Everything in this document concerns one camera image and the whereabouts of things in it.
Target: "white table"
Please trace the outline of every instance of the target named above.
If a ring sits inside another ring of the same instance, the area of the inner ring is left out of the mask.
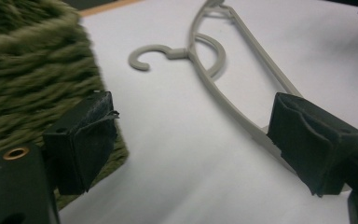
[[[206,90],[192,63],[160,53],[128,65],[142,46],[187,45],[203,1],[144,0],[83,24],[113,93],[128,161],[60,212],[64,224],[349,223],[348,193],[311,196]],[[358,128],[356,7],[314,0],[227,0],[304,97]],[[216,84],[249,118],[268,125],[282,88],[235,26],[211,17],[200,31],[220,41],[227,65]],[[205,64],[214,54],[199,46]]]

